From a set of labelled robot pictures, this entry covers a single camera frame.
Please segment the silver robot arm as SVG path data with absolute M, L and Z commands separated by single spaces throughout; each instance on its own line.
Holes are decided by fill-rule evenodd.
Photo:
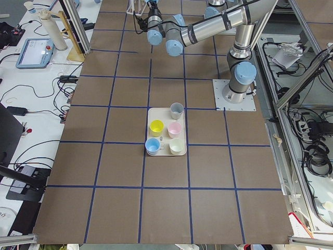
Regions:
M 186 24 L 181 14 L 164 20 L 157 1 L 146 1 L 148 16 L 143 19 L 133 13 L 137 34 L 146 33 L 148 42 L 157 46 L 165 41 L 166 52 L 179 56 L 186 47 L 216 35 L 235 30 L 234 41 L 227 54 L 231 72 L 229 83 L 223 88 L 223 98 L 231 104 L 242 103 L 254 83 L 257 70 L 250 62 L 253 47 L 272 14 L 277 1 L 209 1 L 204 17 Z

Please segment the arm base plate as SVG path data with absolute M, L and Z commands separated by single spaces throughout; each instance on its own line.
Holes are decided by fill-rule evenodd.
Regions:
M 255 89 L 244 93 L 235 93 L 229 88 L 229 79 L 213 79 L 215 106 L 220 111 L 256 111 Z

